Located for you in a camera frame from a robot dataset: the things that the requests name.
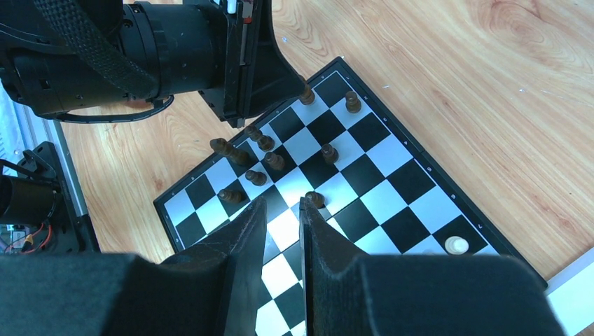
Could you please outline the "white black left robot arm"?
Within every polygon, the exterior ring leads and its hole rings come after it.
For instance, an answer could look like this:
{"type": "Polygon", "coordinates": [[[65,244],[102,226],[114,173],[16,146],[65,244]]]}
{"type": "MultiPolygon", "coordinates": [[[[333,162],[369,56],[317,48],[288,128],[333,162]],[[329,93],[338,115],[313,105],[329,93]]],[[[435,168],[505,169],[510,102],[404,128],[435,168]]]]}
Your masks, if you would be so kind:
{"type": "Polygon", "coordinates": [[[196,91],[234,128],[306,90],[269,1],[2,1],[1,84],[79,124],[144,120],[196,91]]]}

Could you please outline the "dark brown chess pawn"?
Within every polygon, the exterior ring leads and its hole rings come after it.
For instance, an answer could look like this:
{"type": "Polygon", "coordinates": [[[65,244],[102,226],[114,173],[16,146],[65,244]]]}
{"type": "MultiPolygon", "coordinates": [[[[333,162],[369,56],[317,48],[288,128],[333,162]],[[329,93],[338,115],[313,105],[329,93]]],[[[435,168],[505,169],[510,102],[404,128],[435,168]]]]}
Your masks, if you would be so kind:
{"type": "Polygon", "coordinates": [[[252,141],[255,142],[260,141],[263,136],[262,131],[253,125],[246,126],[244,132],[252,141]]]}
{"type": "Polygon", "coordinates": [[[217,196],[221,201],[230,204],[238,204],[245,199],[245,194],[241,190],[233,190],[228,188],[221,189],[217,196]]]}
{"type": "Polygon", "coordinates": [[[255,186],[264,186],[268,180],[268,177],[263,172],[251,169],[246,171],[245,178],[255,186]]]}
{"type": "Polygon", "coordinates": [[[322,194],[315,191],[309,191],[305,194],[305,197],[311,200],[317,209],[324,207],[325,198],[322,194]]]}
{"type": "Polygon", "coordinates": [[[276,171],[282,171],[285,166],[285,160],[281,155],[278,155],[274,152],[268,152],[264,156],[264,161],[268,164],[268,166],[276,171]]]}
{"type": "Polygon", "coordinates": [[[355,114],[361,110],[359,95],[355,91],[345,93],[345,108],[348,113],[355,114]]]}
{"type": "Polygon", "coordinates": [[[321,153],[324,161],[329,165],[335,164],[339,159],[338,150],[329,143],[321,147],[321,153]]]}

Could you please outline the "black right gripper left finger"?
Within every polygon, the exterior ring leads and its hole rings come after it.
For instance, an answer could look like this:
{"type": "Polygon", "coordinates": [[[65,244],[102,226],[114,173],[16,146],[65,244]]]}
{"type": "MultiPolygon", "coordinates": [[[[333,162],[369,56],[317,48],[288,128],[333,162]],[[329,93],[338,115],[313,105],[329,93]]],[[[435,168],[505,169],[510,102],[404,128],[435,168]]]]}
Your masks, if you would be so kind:
{"type": "Polygon", "coordinates": [[[160,264],[136,254],[1,258],[2,335],[253,335],[267,206],[160,264]]]}

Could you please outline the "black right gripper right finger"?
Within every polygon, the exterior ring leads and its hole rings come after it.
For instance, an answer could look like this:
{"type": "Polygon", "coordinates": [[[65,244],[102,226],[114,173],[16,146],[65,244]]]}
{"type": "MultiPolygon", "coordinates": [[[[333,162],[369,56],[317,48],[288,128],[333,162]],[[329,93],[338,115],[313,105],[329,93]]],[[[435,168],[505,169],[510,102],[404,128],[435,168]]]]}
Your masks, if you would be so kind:
{"type": "Polygon", "coordinates": [[[370,255],[300,201],[309,335],[562,335],[533,271],[499,255],[370,255]]]}

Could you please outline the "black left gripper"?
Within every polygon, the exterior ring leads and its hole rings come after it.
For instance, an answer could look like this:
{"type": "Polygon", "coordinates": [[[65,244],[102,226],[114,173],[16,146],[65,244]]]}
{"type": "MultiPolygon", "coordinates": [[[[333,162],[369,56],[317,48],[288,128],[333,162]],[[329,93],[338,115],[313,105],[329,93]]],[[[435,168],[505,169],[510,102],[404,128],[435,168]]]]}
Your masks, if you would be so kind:
{"type": "Polygon", "coordinates": [[[233,128],[304,93],[305,83],[275,39],[271,1],[200,1],[214,51],[214,71],[199,95],[233,128]]]}

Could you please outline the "black white chess board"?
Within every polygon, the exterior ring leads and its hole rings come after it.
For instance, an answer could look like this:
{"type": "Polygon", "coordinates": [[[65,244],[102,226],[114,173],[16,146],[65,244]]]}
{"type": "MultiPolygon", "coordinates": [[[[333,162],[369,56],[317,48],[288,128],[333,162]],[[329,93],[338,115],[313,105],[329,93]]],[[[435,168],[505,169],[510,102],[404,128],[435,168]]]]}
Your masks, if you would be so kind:
{"type": "Polygon", "coordinates": [[[155,207],[176,251],[229,223],[246,206],[223,202],[221,189],[241,190],[247,200],[263,196],[268,231],[255,333],[304,335],[298,287],[298,201],[309,191],[325,198],[320,214],[368,253],[444,254],[451,236],[465,238],[470,254],[517,256],[517,250],[483,212],[438,167],[344,61],[324,67],[312,80],[315,102],[290,101],[257,122],[275,140],[285,160],[271,169],[264,152],[246,135],[233,144],[250,157],[248,168],[263,172],[255,186],[246,167],[215,155],[160,196],[155,207]],[[359,95],[361,110],[348,113],[345,93],[359,95]],[[338,150],[327,164],[324,144],[338,150]]]}

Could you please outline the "dark brown chess piece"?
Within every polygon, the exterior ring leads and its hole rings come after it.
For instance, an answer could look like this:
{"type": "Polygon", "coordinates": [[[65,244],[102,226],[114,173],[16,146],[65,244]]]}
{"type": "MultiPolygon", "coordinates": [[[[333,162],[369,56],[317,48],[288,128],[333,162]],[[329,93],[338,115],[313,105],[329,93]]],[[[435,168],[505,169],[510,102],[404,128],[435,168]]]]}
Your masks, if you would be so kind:
{"type": "Polygon", "coordinates": [[[228,158],[237,165],[247,166],[250,163],[248,152],[234,147],[232,143],[224,138],[212,139],[209,145],[215,153],[228,158]]]}
{"type": "Polygon", "coordinates": [[[275,140],[267,135],[263,135],[262,137],[260,137],[256,141],[256,143],[263,152],[272,151],[275,147],[275,140]]]}
{"type": "Polygon", "coordinates": [[[315,102],[315,93],[313,92],[312,88],[303,76],[300,76],[300,79],[304,84],[304,91],[300,95],[299,100],[302,105],[311,105],[315,102]]]}

